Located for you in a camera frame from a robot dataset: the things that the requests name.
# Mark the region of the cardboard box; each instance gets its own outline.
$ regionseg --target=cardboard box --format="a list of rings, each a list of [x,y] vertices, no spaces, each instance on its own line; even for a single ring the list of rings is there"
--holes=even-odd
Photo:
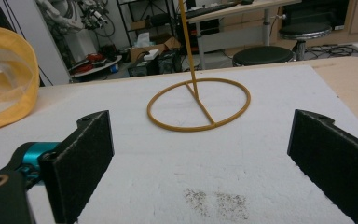
[[[141,54],[143,52],[150,51],[151,49],[159,49],[159,53],[162,53],[162,51],[164,51],[165,49],[179,49],[181,46],[179,41],[169,34],[152,36],[150,37],[150,40],[156,42],[156,45],[130,49],[132,62],[135,62],[137,59],[142,57],[143,55]]]
[[[144,29],[147,27],[147,21],[135,21],[130,24],[132,30]]]

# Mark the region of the stool leg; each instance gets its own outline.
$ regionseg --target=stool leg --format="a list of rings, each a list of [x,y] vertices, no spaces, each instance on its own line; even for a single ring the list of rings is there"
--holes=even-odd
[[[305,54],[305,40],[298,40],[296,43],[296,60],[304,61]]]

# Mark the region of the floor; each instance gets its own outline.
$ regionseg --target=floor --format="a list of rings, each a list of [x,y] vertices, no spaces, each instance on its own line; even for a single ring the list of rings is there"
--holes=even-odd
[[[317,60],[330,57],[358,57],[358,51],[353,47],[353,45],[337,45],[337,46],[320,46],[312,47],[307,49],[305,54],[305,60]],[[218,69],[218,68],[229,68],[232,67],[231,62],[232,57],[224,53],[224,51],[216,51],[205,54],[206,67],[208,69]],[[200,64],[199,55],[193,55],[193,60],[195,68],[198,68]],[[118,79],[118,78],[130,78],[127,68],[131,63],[120,63],[118,65],[118,72],[111,74],[99,73],[88,75],[86,77],[74,78],[74,82],[88,82],[88,81],[98,81],[98,80],[108,80],[108,79]],[[182,56],[182,68],[183,71],[189,70],[189,61],[188,57]]]

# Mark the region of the black shelf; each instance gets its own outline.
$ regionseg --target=black shelf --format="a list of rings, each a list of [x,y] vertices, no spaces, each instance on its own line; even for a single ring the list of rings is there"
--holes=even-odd
[[[152,16],[154,15],[158,15],[159,13],[167,13],[168,16],[170,17],[170,21],[168,22],[170,28],[171,28],[171,35],[174,35],[174,31],[173,31],[173,24],[174,24],[174,18],[176,17],[175,15],[172,15],[172,13],[174,14],[174,5],[172,2],[172,13],[170,12],[170,5],[168,4],[168,0],[160,0],[160,1],[156,1],[156,0],[135,0],[135,1],[129,1],[129,2],[121,2],[122,0],[117,0],[117,5],[118,5],[118,10],[120,12],[120,17],[121,20],[123,21],[123,25],[124,25],[124,29],[126,30],[126,36],[127,39],[129,41],[130,47],[132,47],[132,41],[131,41],[131,37],[130,37],[130,33],[131,32],[135,32],[138,35],[139,31],[142,30],[150,30],[150,29],[157,29],[158,32],[158,28],[159,27],[163,27],[166,26],[166,24],[160,25],[160,26],[149,26],[149,27],[145,27],[145,28],[141,28],[141,29],[131,29],[130,27],[127,26],[126,23],[126,19],[124,18],[123,15],[123,7],[128,7],[130,15],[131,15],[131,21],[130,22],[134,22],[134,21],[141,21],[141,20],[145,20],[147,15],[145,15],[146,11],[148,9],[150,9]],[[164,6],[159,6],[158,3],[164,2]],[[146,6],[143,8],[143,13],[139,18],[135,18],[134,17],[134,13],[132,11],[131,6],[132,5],[139,5],[140,3],[146,3]]]

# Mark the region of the black stool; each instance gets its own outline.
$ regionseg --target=black stool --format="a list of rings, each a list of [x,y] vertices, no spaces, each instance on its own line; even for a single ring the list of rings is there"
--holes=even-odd
[[[266,63],[286,63],[292,58],[293,52],[290,49],[275,46],[261,46],[244,49],[234,54],[232,65],[238,67]]]
[[[296,40],[293,47],[293,53],[296,54],[298,61],[304,60],[305,41],[309,39],[319,38],[331,33],[331,26],[324,23],[302,23],[295,25],[288,25],[283,27],[280,31],[282,39]]]

